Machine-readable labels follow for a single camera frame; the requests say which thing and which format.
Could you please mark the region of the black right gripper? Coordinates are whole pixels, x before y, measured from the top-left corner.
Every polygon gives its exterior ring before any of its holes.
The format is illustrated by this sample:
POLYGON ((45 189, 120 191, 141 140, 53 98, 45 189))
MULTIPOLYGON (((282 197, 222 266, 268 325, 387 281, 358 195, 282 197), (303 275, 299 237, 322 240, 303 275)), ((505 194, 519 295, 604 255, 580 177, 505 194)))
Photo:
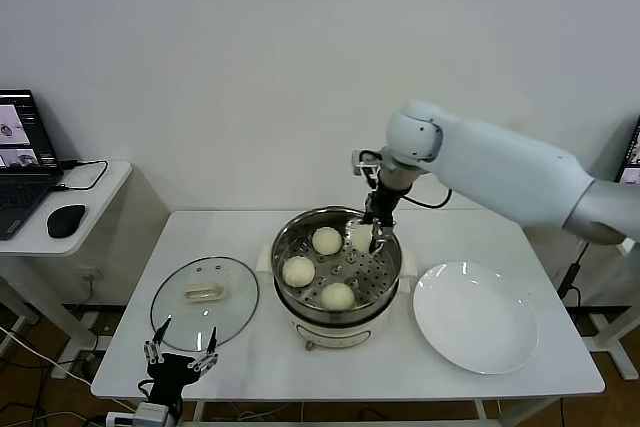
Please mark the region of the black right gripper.
POLYGON ((362 223, 372 225, 370 253, 380 251, 394 238, 393 212, 399 201, 400 192, 386 186, 378 186, 366 198, 362 223))

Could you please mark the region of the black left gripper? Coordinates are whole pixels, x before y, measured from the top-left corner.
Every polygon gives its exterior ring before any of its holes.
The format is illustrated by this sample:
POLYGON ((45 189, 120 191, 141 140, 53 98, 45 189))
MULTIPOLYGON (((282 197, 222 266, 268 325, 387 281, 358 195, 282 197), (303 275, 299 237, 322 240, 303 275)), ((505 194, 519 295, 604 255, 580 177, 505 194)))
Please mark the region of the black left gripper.
POLYGON ((199 359, 172 353, 162 354, 160 345, 170 323, 171 316, 168 316, 152 339, 144 343, 147 375, 152 380, 147 398, 151 403, 160 405, 180 405, 183 389, 199 380, 199 371, 209 371, 218 361, 216 326, 212 329, 205 354, 199 359))

